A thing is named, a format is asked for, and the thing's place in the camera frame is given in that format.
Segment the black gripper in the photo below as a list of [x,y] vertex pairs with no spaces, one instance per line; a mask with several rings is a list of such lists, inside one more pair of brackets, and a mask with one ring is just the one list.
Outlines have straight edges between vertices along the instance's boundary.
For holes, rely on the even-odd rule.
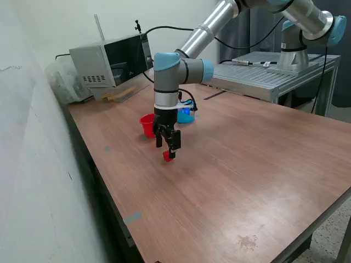
[[154,108],[154,121],[152,126],[153,134],[156,138],[156,147],[162,147],[163,138],[168,145],[168,151],[163,153],[164,159],[174,159],[176,151],[181,148],[180,130],[174,130],[177,122],[177,109],[162,110]]

